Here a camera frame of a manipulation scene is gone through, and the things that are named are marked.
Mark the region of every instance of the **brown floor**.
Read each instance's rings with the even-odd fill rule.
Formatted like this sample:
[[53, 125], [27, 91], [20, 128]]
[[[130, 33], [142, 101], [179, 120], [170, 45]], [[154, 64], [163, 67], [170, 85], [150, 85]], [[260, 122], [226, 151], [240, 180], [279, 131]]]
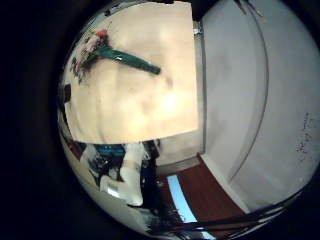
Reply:
[[[212, 221], [244, 215], [245, 213], [219, 185], [201, 157], [198, 156], [198, 158], [200, 164], [197, 166], [175, 173], [197, 220]], [[167, 175], [160, 176], [160, 180], [164, 183], [163, 197], [169, 205], [174, 206], [166, 177]], [[223, 237], [228, 233], [230, 232], [212, 232], [211, 234], [215, 237]]]

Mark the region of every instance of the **red object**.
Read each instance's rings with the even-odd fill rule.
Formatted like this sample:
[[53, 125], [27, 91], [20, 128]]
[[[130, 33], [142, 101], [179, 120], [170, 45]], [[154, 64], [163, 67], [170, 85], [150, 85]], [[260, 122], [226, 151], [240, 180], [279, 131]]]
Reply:
[[77, 71], [79, 71], [80, 66], [81, 66], [81, 64], [78, 62], [78, 63], [76, 64], [76, 70], [77, 70]]
[[100, 30], [99, 32], [97, 32], [96, 35], [97, 35], [98, 37], [100, 37], [100, 38], [103, 38], [103, 37], [106, 37], [106, 36], [108, 35], [108, 32], [107, 32], [107, 30], [102, 29], [102, 30]]

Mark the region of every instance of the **white wall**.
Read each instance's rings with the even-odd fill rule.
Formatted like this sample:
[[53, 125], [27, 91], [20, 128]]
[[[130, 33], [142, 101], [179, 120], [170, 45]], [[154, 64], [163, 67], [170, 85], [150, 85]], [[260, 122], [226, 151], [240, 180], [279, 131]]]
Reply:
[[[258, 21], [266, 43], [269, 76], [259, 67], [266, 62], [263, 48], [254, 42], [259, 32], [250, 14], [241, 17], [232, 1], [222, 1], [203, 18], [203, 25], [208, 87], [206, 154], [210, 157], [206, 163], [209, 168], [216, 165], [215, 171], [224, 176], [228, 187], [256, 209], [299, 190], [319, 164], [320, 57], [305, 27], [281, 2], [252, 3], [265, 16]], [[263, 98], [258, 95], [263, 93], [267, 101], [259, 128]], [[258, 134], [248, 149], [254, 136], [251, 127]], [[241, 155], [246, 150], [247, 157]]]

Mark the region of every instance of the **handwriting on wall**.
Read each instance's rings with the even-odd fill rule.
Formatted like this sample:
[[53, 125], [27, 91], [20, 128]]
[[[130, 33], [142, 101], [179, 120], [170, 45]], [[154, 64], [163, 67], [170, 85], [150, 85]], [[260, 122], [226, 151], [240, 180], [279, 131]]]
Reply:
[[314, 157], [314, 149], [313, 149], [313, 133], [317, 128], [317, 122], [319, 120], [312, 118], [310, 113], [306, 113], [304, 116], [303, 126], [301, 129], [302, 139], [297, 147], [297, 152], [299, 155], [299, 160], [303, 163], [306, 160], [310, 161], [318, 161], [316, 157]]

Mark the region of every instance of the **green tool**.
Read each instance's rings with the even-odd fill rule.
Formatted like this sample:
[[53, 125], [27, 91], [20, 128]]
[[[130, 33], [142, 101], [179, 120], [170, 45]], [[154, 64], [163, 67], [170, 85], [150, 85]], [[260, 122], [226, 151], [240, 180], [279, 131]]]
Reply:
[[93, 62], [97, 60], [97, 58], [108, 58], [112, 60], [116, 60], [122, 63], [125, 63], [131, 67], [135, 67], [137, 69], [142, 69], [147, 72], [151, 72], [154, 74], [159, 74], [161, 69], [141, 58], [133, 56], [129, 53], [121, 52], [118, 50], [114, 50], [111, 47], [100, 47], [91, 53], [91, 56], [83, 63], [83, 67], [91, 65]]

